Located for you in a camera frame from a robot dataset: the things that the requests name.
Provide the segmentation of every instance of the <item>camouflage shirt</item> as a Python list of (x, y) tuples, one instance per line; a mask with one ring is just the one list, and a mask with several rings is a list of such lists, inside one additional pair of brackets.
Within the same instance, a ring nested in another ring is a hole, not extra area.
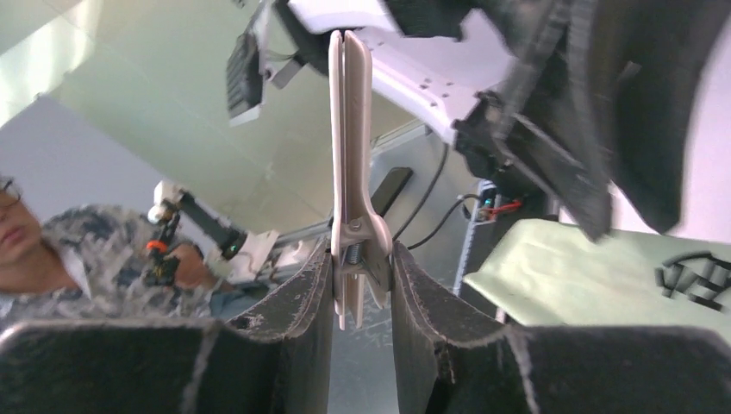
[[(140, 213), (86, 205), (51, 218), (43, 239), (55, 248), (79, 289), (0, 293), (0, 329), (29, 318), (207, 317), (211, 292), (150, 287), (145, 246), (156, 228)], [(189, 242), (178, 238), (173, 245)]]

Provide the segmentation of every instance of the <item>person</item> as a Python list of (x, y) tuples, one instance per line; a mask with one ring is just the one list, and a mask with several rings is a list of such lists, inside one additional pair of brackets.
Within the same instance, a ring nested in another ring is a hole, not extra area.
[(84, 205), (42, 225), (16, 182), (0, 176), (0, 329), (23, 320), (106, 317), (230, 318), (257, 299), (219, 281), (192, 241), (176, 236), (175, 286), (148, 286), (144, 215)]

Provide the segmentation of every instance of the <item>white plastic clothespin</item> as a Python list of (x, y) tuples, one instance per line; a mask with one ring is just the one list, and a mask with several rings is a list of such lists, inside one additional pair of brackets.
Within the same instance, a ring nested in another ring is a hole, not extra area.
[(333, 129), (335, 313), (363, 323), (364, 285), (383, 308), (390, 290), (390, 231), (368, 192), (371, 177), (371, 52), (352, 31), (330, 36), (330, 116)]

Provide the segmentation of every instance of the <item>hand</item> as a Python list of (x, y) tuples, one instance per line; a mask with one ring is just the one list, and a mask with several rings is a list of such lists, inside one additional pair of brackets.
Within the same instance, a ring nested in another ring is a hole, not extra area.
[(182, 244), (173, 250), (171, 254), (180, 260), (178, 270), (175, 272), (176, 286), (187, 290), (199, 286), (213, 289), (217, 279), (205, 266), (196, 248), (190, 244)]

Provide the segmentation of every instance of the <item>light green cloth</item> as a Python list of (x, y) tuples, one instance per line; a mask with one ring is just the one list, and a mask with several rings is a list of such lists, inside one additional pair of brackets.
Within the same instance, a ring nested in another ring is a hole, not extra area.
[[(731, 314), (679, 292), (666, 298), (656, 284), (663, 261), (698, 251), (731, 260), (726, 244), (618, 230), (593, 244), (572, 225), (522, 220), (463, 283), (524, 325), (690, 325), (731, 343)], [(704, 260), (694, 263), (691, 269), (701, 273)], [(708, 290), (693, 286), (693, 292)], [(731, 307), (731, 292), (716, 301)]]

